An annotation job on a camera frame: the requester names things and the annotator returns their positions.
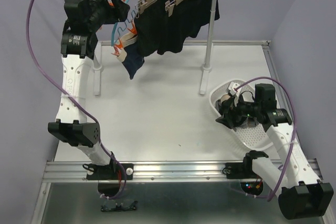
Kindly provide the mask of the grey striped underwear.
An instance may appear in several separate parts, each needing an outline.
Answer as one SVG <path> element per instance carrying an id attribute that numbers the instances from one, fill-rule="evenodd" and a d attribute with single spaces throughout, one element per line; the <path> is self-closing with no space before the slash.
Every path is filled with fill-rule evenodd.
<path id="1" fill-rule="evenodd" d="M 259 125 L 259 123 L 255 118 L 245 118 L 242 121 L 241 125 L 234 128 L 234 131 L 237 131 L 239 129 L 255 128 L 258 125 Z"/>

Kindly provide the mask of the navy underwear beige waistband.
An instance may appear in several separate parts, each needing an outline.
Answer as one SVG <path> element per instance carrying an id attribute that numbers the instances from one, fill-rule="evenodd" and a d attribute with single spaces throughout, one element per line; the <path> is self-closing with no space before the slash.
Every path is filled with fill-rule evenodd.
<path id="1" fill-rule="evenodd" d="M 138 53 L 138 36 L 128 32 L 119 39 L 116 47 L 119 50 L 117 59 L 123 64 L 132 80 L 145 62 L 144 57 Z"/>

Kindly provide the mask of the black underwear beige waistband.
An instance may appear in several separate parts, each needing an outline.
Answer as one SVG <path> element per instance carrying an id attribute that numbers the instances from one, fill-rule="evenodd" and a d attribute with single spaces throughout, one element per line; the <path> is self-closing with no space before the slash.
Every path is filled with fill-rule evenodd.
<path id="1" fill-rule="evenodd" d="M 220 115 L 223 115 L 228 110 L 235 106 L 235 98 L 229 94 L 223 95 L 220 99 L 216 101 L 216 109 Z"/>

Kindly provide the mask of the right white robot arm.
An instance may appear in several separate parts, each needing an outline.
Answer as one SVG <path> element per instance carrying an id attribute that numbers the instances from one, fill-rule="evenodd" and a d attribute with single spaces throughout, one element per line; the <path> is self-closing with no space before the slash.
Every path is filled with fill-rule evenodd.
<path id="1" fill-rule="evenodd" d="M 241 142 L 254 133 L 269 140 L 266 146 L 250 149 L 239 163 L 226 163 L 228 179 L 261 178 L 277 197 L 286 219 L 322 217 L 334 190 L 324 183 L 309 164 L 296 138 L 289 113 L 277 107 L 272 84 L 242 87 L 238 81 L 213 90 L 209 103 L 216 122 L 233 130 Z"/>

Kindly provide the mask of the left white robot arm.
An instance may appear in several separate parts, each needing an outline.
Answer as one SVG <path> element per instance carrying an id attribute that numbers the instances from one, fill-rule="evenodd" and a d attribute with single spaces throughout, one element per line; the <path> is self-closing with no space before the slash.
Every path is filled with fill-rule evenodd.
<path id="1" fill-rule="evenodd" d="M 114 154 L 101 143 L 97 120 L 88 122 L 85 111 L 87 83 L 96 64 L 96 32 L 102 25 L 124 21 L 130 10 L 122 0 L 64 0 L 67 19 L 61 39 L 63 78 L 60 106 L 48 132 L 60 141 L 81 150 L 91 161 L 84 164 L 88 180 L 122 177 Z"/>

